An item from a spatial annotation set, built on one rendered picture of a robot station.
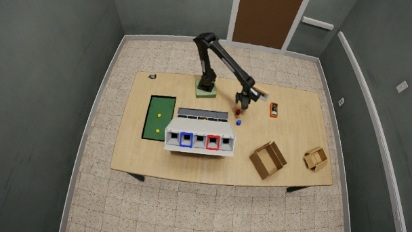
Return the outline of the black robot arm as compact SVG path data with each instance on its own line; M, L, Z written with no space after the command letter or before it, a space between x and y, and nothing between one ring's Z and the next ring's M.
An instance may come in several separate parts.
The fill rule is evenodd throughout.
M201 75L202 78L199 81L197 89L206 92L212 92L213 90L214 83L212 83L212 81L216 81L215 79L217 78L217 75L214 73L214 70L211 69L210 66L207 49L211 49L232 71L232 73L236 76L241 86L243 87L241 91L242 94L240 93L239 95L239 101L241 101L242 104L241 108L243 110L246 110L249 108L249 99L257 102L261 94L253 87L255 80L236 63L236 61L230 56L230 54L220 45L220 43L218 42L219 40L220 38L215 33L202 33L193 39L193 42L196 43L198 48L199 58L203 70ZM211 43L212 41L213 43Z

